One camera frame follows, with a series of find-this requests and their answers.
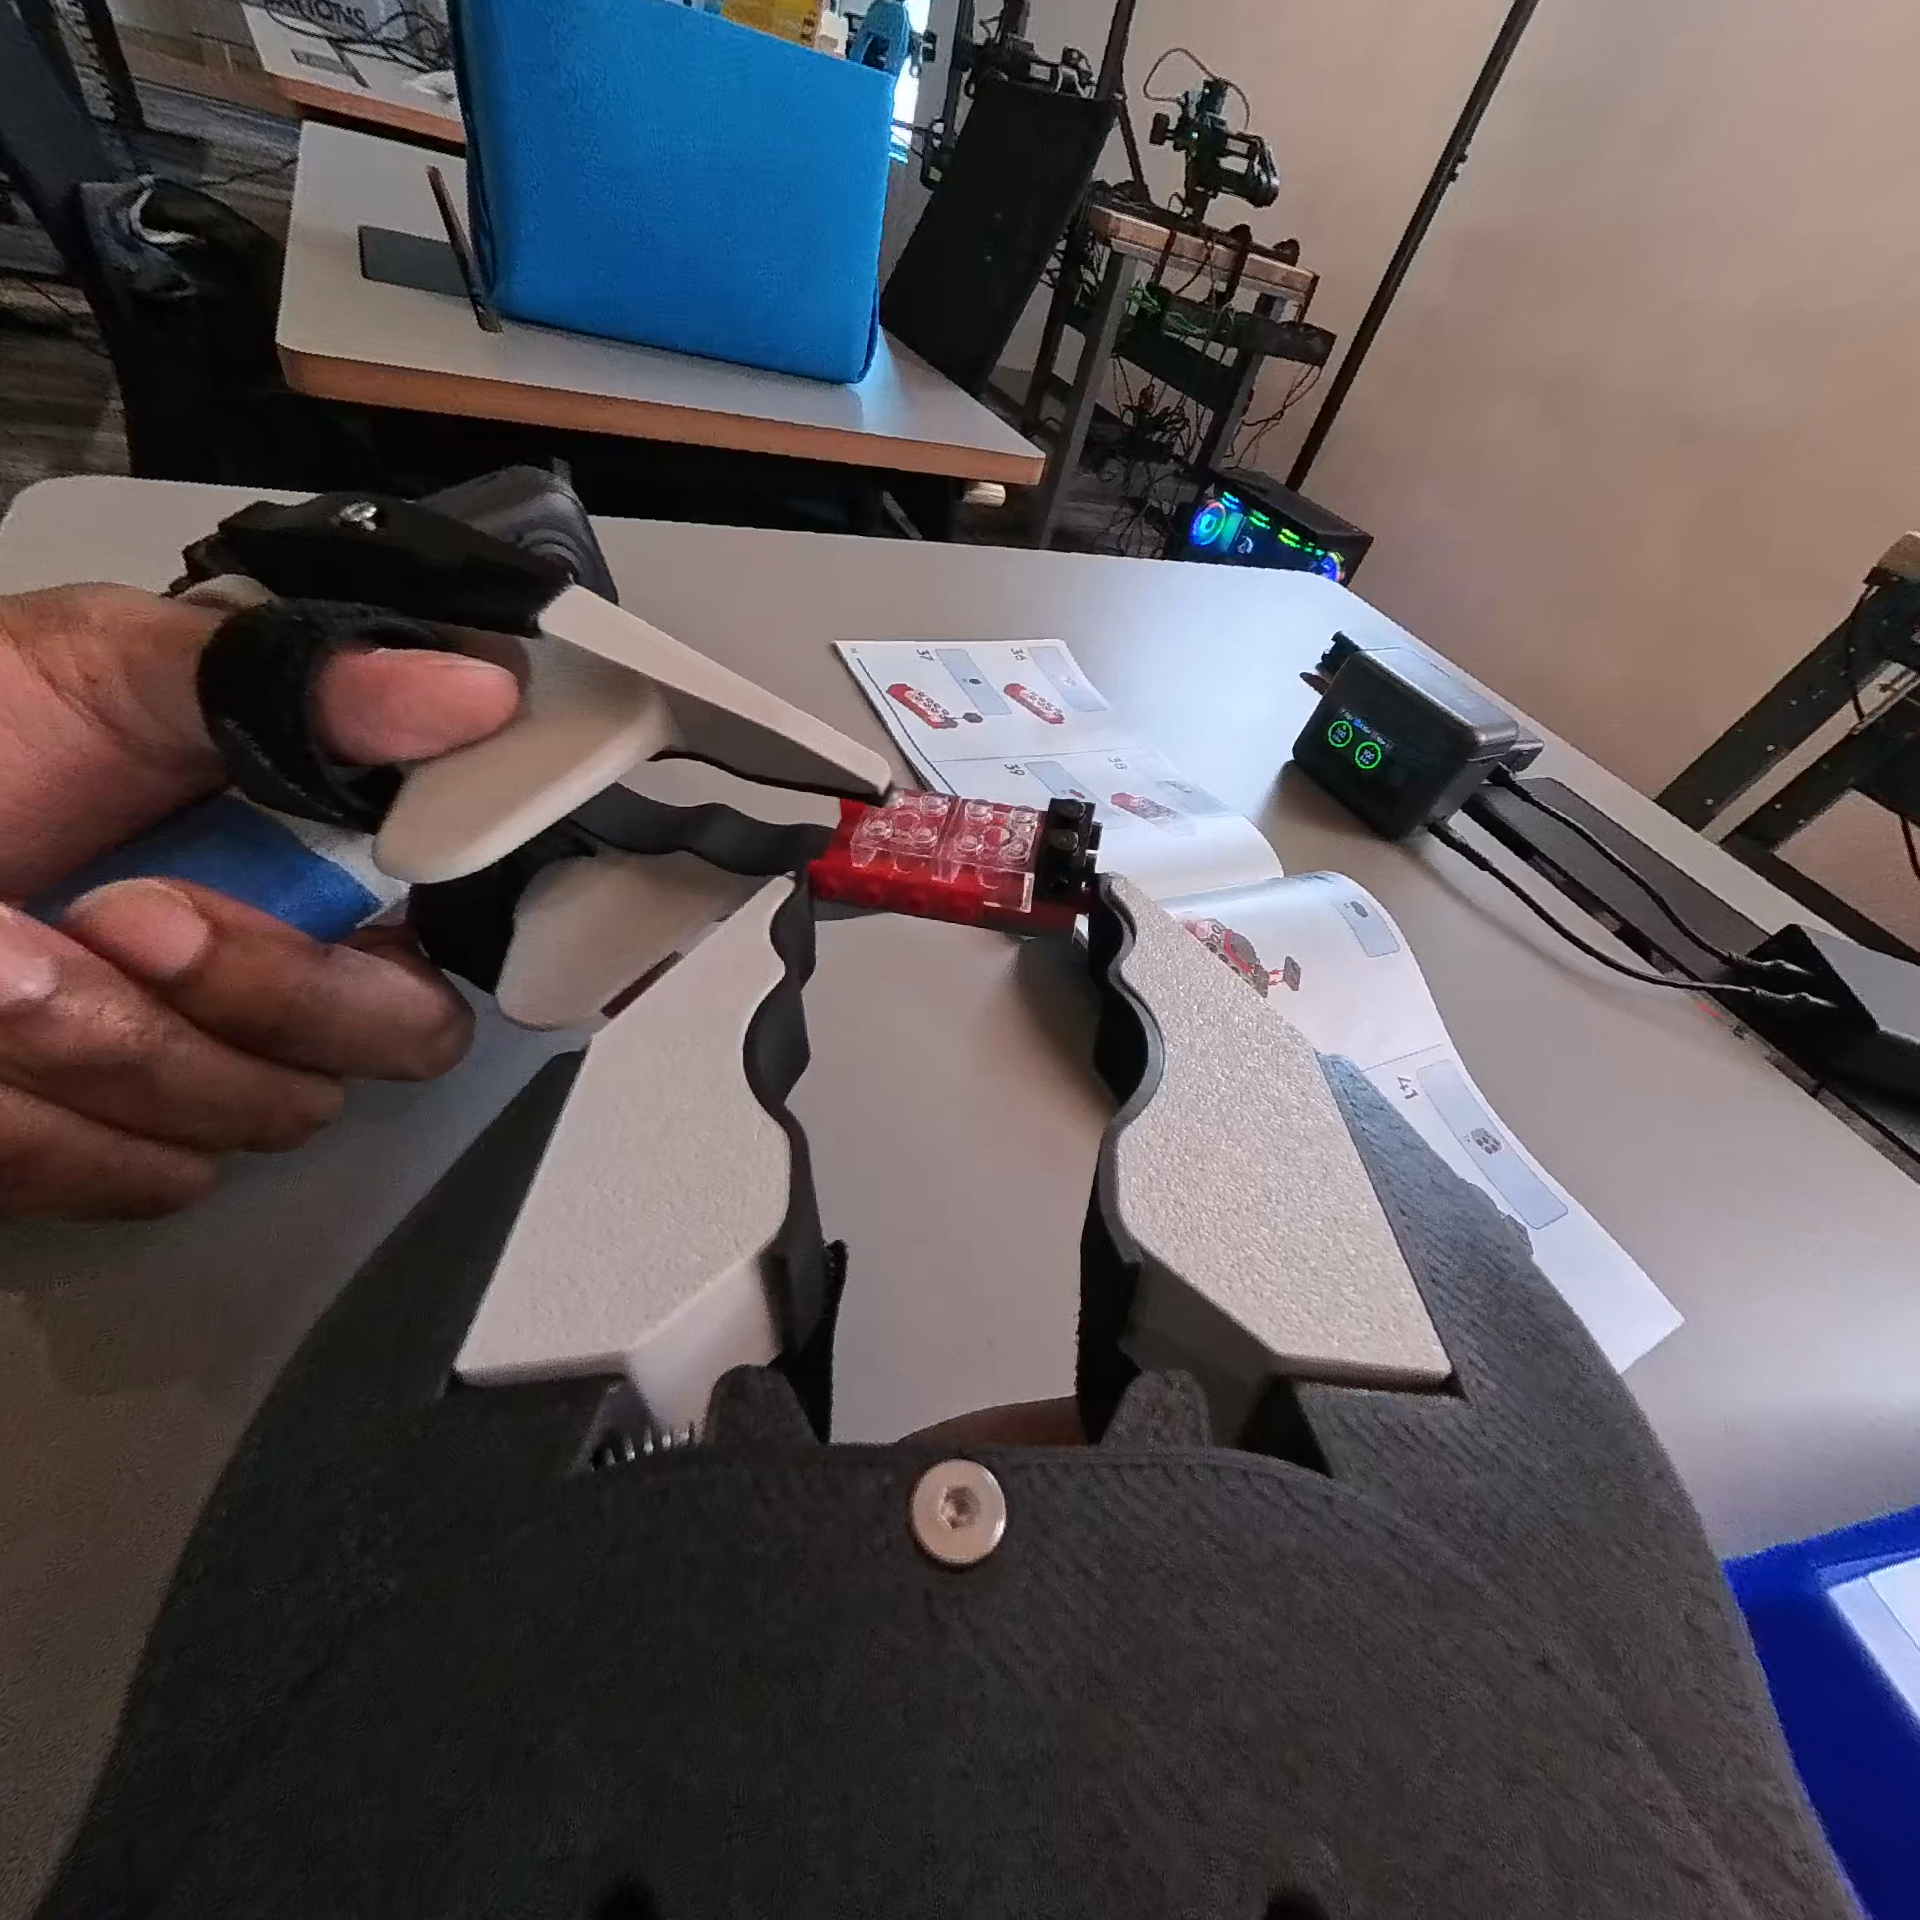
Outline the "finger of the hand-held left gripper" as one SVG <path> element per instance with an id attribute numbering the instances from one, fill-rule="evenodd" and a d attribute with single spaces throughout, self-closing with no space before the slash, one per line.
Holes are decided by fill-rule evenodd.
<path id="1" fill-rule="evenodd" d="M 656 757 L 844 800 L 888 790 L 884 754 L 590 589 L 563 589 L 520 649 L 514 720 L 403 773 L 373 839 L 386 877 L 473 877 Z"/>
<path id="2" fill-rule="evenodd" d="M 526 884 L 496 981 L 501 1013 L 533 1030 L 590 1024 L 636 996 L 767 880 L 830 850 L 837 819 L 767 821 L 726 803 L 601 794 L 570 826 L 590 850 Z"/>

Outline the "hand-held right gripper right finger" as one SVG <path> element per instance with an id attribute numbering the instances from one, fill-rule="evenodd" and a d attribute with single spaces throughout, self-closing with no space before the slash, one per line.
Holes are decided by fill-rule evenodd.
<path id="1" fill-rule="evenodd" d="M 1440 1393 L 1454 1366 L 1321 1050 L 1130 877 L 1087 914 L 1114 1110 L 1081 1239 L 1074 1396 L 1101 1437 L 1143 1374 L 1216 1440 L 1298 1384 Z"/>

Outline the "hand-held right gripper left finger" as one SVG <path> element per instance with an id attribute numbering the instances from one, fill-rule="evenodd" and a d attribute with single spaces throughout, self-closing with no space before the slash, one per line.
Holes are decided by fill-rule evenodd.
<path id="1" fill-rule="evenodd" d="M 614 1377 L 703 1430 L 726 1374 L 804 1353 L 837 1303 L 790 1109 L 814 957 L 813 891 L 767 880 L 590 1043 L 456 1379 Z"/>

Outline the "red and clear brick assembly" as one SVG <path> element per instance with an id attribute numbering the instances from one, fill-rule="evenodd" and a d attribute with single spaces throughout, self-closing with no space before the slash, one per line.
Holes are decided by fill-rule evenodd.
<path id="1" fill-rule="evenodd" d="M 1033 807 L 904 790 L 844 800 L 807 877 L 818 903 L 1048 940 L 1093 907 L 1101 837 L 1083 800 Z"/>

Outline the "large blue plastic bin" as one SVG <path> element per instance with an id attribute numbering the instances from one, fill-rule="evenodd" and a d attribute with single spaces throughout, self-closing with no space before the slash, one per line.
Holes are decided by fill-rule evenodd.
<path id="1" fill-rule="evenodd" d="M 1788 1754 L 1868 1917 L 1917 1914 L 1917 1507 L 1723 1566 Z"/>

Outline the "grey desk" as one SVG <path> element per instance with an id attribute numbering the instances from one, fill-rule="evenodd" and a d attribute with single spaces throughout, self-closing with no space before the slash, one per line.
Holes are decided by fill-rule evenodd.
<path id="1" fill-rule="evenodd" d="M 1067 640 L 1130 737 L 1338 870 L 1411 940 L 1484 1100 L 1683 1326 L 1626 1370 L 1721 1553 L 1917 1503 L 1917 1181 L 1708 1006 L 1593 967 L 1448 849 L 1387 846 L 1284 770 L 1323 580 L 1001 546 L 607 521 L 624 601 L 881 751 L 831 646 Z M 836 1434 L 891 1440 L 1071 1381 L 1103 1084 L 1087 976 L 991 934 L 831 923 L 798 1093 L 853 1246 Z M 4 1229 L 4 1914 L 33 1917 L 144 1639 L 254 1407 L 338 1289 L 554 1050 L 480 1013 L 428 1084 L 370 1084 L 196 1210 Z"/>

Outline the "person's left hand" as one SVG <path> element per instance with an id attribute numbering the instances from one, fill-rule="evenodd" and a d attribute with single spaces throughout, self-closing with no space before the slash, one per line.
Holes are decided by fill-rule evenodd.
<path id="1" fill-rule="evenodd" d="M 403 926 L 324 946 L 181 880 L 24 911 L 227 784 L 197 709 L 218 607 L 84 581 L 4 597 L 4 1217 L 146 1220 L 231 1157 L 423 1081 L 474 1013 Z"/>

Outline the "toy brick instruction booklet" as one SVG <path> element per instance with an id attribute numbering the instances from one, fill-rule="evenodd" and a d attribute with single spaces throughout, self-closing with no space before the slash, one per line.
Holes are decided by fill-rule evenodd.
<path id="1" fill-rule="evenodd" d="M 1123 717 L 1067 640 L 837 640 L 836 650 L 926 787 L 1094 803 L 1103 867 L 1138 880 L 1323 1057 L 1353 1063 L 1524 1230 L 1621 1370 L 1683 1326 L 1484 1100 L 1387 906 L 1353 877 L 1286 877 L 1260 827 Z"/>

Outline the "grey table with wooden edge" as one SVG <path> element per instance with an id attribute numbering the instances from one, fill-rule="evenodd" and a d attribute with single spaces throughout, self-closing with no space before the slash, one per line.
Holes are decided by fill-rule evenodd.
<path id="1" fill-rule="evenodd" d="M 463 287 L 363 276 L 363 226 L 447 240 L 433 160 L 363 131 L 300 127 L 277 301 L 294 391 L 960 483 L 1043 480 L 1036 443 L 888 334 L 867 377 L 837 384 L 533 321 L 487 330 Z"/>

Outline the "thin dark stick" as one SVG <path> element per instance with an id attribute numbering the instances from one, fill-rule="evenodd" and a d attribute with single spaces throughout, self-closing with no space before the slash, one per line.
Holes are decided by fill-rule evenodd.
<path id="1" fill-rule="evenodd" d="M 501 334 L 503 320 L 501 320 L 501 311 L 498 311 L 498 304 L 491 301 L 491 297 L 484 286 L 484 274 L 478 271 L 473 240 L 466 233 L 466 219 L 463 219 L 463 213 L 456 203 L 447 171 L 441 164 L 427 164 L 427 179 L 428 179 L 428 190 L 434 197 L 434 204 L 437 204 L 437 213 L 441 213 L 441 223 L 443 223 L 447 249 L 456 260 L 456 271 L 460 276 L 460 286 L 466 290 L 473 314 L 474 314 L 474 320 L 484 330 Z"/>

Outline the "dark bag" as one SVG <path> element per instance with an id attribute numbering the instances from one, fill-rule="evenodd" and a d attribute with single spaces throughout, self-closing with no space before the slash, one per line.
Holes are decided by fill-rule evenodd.
<path id="1" fill-rule="evenodd" d="M 170 179 L 77 183 L 70 204 L 136 476 L 273 491 L 356 480 L 351 426 L 283 379 L 283 249 L 263 227 Z"/>

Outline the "blue felt box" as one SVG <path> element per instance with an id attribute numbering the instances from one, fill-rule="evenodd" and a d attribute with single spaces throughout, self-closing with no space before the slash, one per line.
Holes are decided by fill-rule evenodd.
<path id="1" fill-rule="evenodd" d="M 896 80 L 683 3 L 450 3 L 491 307 L 831 384 L 881 343 Z"/>

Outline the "black power station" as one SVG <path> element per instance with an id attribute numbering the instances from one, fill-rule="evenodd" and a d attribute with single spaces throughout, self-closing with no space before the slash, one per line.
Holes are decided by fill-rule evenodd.
<path id="1" fill-rule="evenodd" d="M 1288 759 L 1383 839 L 1448 821 L 1490 783 L 1521 777 L 1543 754 L 1518 713 L 1408 646 L 1338 631 L 1313 681 L 1321 703 Z"/>

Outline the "black power adapter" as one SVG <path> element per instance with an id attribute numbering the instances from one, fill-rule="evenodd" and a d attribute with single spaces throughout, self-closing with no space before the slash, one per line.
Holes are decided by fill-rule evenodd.
<path id="1" fill-rule="evenodd" d="M 1750 1024 L 1818 1091 L 1917 1159 L 1917 961 L 1788 923 L 1737 966 Z"/>

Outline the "black fabric panel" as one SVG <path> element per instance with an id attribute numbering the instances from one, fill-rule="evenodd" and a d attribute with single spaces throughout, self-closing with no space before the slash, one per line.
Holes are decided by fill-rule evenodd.
<path id="1" fill-rule="evenodd" d="M 944 179 L 881 287 L 881 329 L 984 396 L 1087 199 L 1114 123 L 1114 97 L 986 76 Z"/>

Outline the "computer with rainbow lights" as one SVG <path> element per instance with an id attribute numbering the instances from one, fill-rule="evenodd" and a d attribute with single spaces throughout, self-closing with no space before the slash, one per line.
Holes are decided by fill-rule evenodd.
<path id="1" fill-rule="evenodd" d="M 1371 549 L 1371 530 L 1257 467 L 1210 467 L 1176 509 L 1164 556 L 1303 570 L 1348 584 Z"/>

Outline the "wooden top workbench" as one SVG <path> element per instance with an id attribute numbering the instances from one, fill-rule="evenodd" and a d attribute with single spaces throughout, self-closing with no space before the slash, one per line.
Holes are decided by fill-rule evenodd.
<path id="1" fill-rule="evenodd" d="M 1201 226 L 1094 187 L 1048 274 L 1018 429 L 1043 446 L 1030 541 L 1057 540 L 1090 453 L 1120 467 L 1120 537 L 1173 504 L 1317 384 L 1338 346 L 1298 243 Z"/>

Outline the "black light stand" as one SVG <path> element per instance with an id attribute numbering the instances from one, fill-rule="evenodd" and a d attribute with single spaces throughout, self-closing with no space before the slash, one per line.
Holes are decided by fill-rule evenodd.
<path id="1" fill-rule="evenodd" d="M 1381 330 L 1396 307 L 1396 301 L 1403 294 L 1407 276 L 1414 269 L 1414 260 L 1421 256 L 1428 231 L 1437 223 L 1437 213 L 1458 184 L 1466 160 L 1473 154 L 1474 136 L 1501 91 L 1501 81 L 1506 80 L 1510 64 L 1518 57 L 1518 49 L 1537 16 L 1541 3 L 1510 3 L 1501 30 L 1478 69 L 1474 84 L 1466 94 L 1466 101 L 1460 104 L 1453 131 L 1428 171 L 1428 179 L 1407 219 L 1407 227 L 1396 244 L 1396 251 L 1387 260 L 1387 269 L 1376 286 L 1376 294 L 1366 301 L 1364 316 L 1357 320 L 1348 346 L 1343 347 L 1343 356 L 1338 367 L 1331 370 L 1327 383 L 1327 394 L 1317 403 L 1317 411 L 1307 429 L 1303 443 L 1294 451 L 1294 460 L 1286 470 L 1286 486 L 1294 491 L 1307 491 L 1310 473 L 1317 464 L 1317 456 L 1323 453 L 1331 429 L 1338 417 L 1343 413 L 1360 367 L 1366 364 L 1366 356 L 1381 339 Z"/>

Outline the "black metal table frame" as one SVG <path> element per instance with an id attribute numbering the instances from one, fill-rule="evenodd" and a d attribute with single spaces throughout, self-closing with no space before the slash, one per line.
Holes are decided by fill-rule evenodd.
<path id="1" fill-rule="evenodd" d="M 1688 827 L 1744 860 L 1777 850 L 1841 800 L 1893 816 L 1917 870 L 1917 530 L 1868 564 L 1838 629 L 1784 670 L 1660 790 Z"/>

